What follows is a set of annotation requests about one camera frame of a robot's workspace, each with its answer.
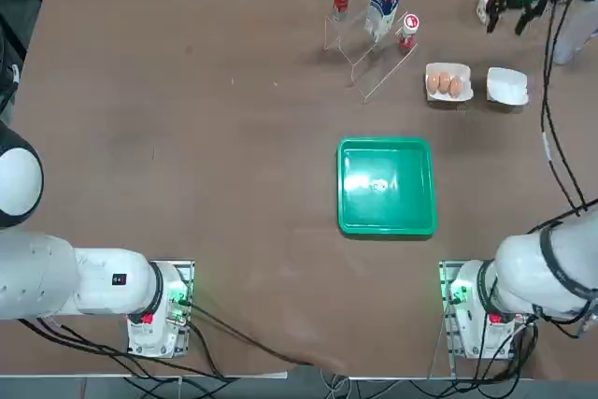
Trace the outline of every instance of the green tray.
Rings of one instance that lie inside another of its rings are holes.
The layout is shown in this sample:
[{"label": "green tray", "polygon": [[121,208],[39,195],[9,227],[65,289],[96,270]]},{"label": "green tray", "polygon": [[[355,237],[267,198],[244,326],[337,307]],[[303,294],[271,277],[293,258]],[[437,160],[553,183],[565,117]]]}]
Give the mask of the green tray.
[{"label": "green tray", "polygon": [[418,137],[346,137],[337,149],[338,224],[346,234],[432,235],[430,148]]}]

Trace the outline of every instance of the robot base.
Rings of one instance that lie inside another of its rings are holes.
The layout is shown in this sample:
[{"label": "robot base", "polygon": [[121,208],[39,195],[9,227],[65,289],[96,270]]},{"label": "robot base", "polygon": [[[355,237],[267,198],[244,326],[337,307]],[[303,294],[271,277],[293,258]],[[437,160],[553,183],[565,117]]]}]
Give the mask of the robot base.
[{"label": "robot base", "polygon": [[[477,359],[481,350],[481,337],[486,310],[477,291],[477,272],[481,261],[442,261],[439,265],[440,284],[445,310],[450,367],[455,374],[454,357]],[[518,320],[500,322],[500,317],[489,316],[481,357],[490,359],[515,329]],[[511,343],[496,355],[496,359],[513,356]]]},{"label": "robot base", "polygon": [[127,319],[127,350],[145,357],[181,357],[189,350],[191,308],[174,301],[192,301],[193,261],[153,261],[164,279],[162,299],[156,312],[140,323]]}]

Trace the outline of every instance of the clear plastic shelf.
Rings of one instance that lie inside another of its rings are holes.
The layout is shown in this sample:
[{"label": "clear plastic shelf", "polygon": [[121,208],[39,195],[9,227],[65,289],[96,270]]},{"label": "clear plastic shelf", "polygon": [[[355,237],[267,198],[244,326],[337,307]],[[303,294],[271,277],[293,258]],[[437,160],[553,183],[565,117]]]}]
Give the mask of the clear plastic shelf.
[{"label": "clear plastic shelf", "polygon": [[344,21],[326,16],[324,21],[324,50],[336,49],[347,60],[353,85],[363,97],[363,103],[417,50],[416,44],[409,53],[399,50],[399,34],[406,11],[395,14],[391,30],[378,42],[364,30],[367,8],[351,11]]}]

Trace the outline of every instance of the brown egg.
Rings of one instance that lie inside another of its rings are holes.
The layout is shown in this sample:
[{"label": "brown egg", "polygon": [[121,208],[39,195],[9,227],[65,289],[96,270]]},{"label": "brown egg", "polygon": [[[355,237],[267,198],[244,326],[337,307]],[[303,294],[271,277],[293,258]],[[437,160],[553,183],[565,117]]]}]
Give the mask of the brown egg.
[{"label": "brown egg", "polygon": [[440,72],[438,76],[438,90],[440,93],[447,93],[450,86],[450,75],[448,72]]},{"label": "brown egg", "polygon": [[438,78],[438,74],[435,72],[428,75],[428,79],[426,79],[426,88],[428,88],[429,93],[436,93],[438,91],[438,83],[440,82]]},{"label": "brown egg", "polygon": [[457,98],[463,90],[463,82],[459,77],[454,77],[448,86],[448,93],[452,98]]}]

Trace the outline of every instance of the brown table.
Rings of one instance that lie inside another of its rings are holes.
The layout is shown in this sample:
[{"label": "brown table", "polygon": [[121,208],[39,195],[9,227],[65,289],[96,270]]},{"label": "brown table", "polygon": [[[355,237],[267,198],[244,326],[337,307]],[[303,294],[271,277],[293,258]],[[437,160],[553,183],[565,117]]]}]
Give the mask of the brown table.
[{"label": "brown table", "polygon": [[[489,258],[506,236],[566,209],[539,133],[545,24],[517,38],[513,16],[487,36],[476,1],[401,0],[420,15],[420,48],[364,106],[346,62],[322,52],[332,0],[45,0],[14,121],[46,171],[27,228],[75,246],[193,258],[202,304],[265,344],[347,375],[427,376],[442,314],[438,261]],[[467,110],[426,105],[422,74],[435,61],[472,67]],[[596,64],[588,50],[555,68],[551,91],[589,197],[598,193]],[[488,107],[491,65],[530,75],[528,108]],[[339,233],[335,148],[345,135],[429,141],[433,238]],[[69,322],[123,347],[122,317]],[[3,374],[121,372],[18,323],[1,326]],[[228,373],[289,367],[204,327]],[[597,342],[543,326],[530,375],[596,379]],[[206,368],[196,345],[181,362]],[[443,344],[434,375],[448,374]]]}]

